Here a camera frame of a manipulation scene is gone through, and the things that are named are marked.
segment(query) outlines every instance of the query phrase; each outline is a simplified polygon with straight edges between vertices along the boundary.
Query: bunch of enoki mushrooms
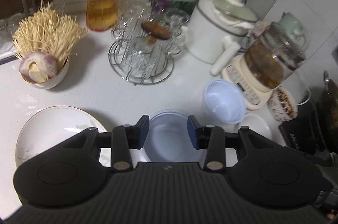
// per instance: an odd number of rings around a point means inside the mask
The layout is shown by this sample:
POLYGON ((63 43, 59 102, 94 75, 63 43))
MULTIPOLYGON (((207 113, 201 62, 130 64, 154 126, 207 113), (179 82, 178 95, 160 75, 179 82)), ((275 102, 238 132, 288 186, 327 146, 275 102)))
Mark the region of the bunch of enoki mushrooms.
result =
POLYGON ((13 35, 20 73, 30 82, 42 83, 64 67, 72 48, 86 35, 76 20, 58 14, 52 4, 41 3, 33 16, 22 20, 13 35))

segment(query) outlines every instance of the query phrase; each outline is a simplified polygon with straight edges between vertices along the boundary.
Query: yellow liquid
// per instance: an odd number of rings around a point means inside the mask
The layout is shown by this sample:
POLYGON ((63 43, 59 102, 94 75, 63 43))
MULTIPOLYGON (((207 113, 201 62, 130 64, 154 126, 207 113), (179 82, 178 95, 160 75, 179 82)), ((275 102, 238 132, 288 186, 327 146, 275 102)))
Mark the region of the yellow liquid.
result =
POLYGON ((90 0, 87 3, 86 24, 94 31, 105 31, 117 20, 115 0, 90 0))

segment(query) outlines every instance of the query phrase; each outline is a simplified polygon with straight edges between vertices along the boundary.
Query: white plate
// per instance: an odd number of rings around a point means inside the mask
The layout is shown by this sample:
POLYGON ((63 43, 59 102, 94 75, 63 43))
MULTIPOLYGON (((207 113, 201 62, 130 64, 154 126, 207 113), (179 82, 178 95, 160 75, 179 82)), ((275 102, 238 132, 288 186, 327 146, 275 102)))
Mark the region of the white plate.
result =
POLYGON ((261 136, 264 136, 270 140, 273 139, 271 130, 266 124, 265 120, 255 113, 248 113, 244 116, 242 121, 238 124, 238 129, 241 126, 249 126, 251 130, 259 133, 261 136))
MULTIPOLYGON (((16 166, 89 127, 96 127, 99 132, 107 131, 83 110, 69 106, 43 109, 26 122, 19 134, 15 149, 16 166)), ((101 149, 99 162, 103 166, 110 166, 110 150, 101 149)))

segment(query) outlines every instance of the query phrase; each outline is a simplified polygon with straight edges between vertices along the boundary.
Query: glass kettle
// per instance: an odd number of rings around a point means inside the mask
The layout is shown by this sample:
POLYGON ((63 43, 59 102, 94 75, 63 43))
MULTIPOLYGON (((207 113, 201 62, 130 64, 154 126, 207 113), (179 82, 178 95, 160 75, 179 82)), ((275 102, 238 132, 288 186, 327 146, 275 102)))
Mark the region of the glass kettle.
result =
POLYGON ((272 22, 244 54, 251 74, 274 89, 305 61, 309 46, 307 30, 290 12, 272 22))

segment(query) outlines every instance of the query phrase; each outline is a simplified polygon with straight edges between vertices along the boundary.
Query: small cup with brown contents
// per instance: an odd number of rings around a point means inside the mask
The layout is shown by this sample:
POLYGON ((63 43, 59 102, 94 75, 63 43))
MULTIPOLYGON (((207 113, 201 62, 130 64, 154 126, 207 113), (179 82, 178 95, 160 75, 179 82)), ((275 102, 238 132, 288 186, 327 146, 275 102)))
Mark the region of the small cup with brown contents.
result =
POLYGON ((282 87, 273 91, 268 101, 268 108, 277 121, 288 121, 298 115, 298 107, 290 92, 282 87))

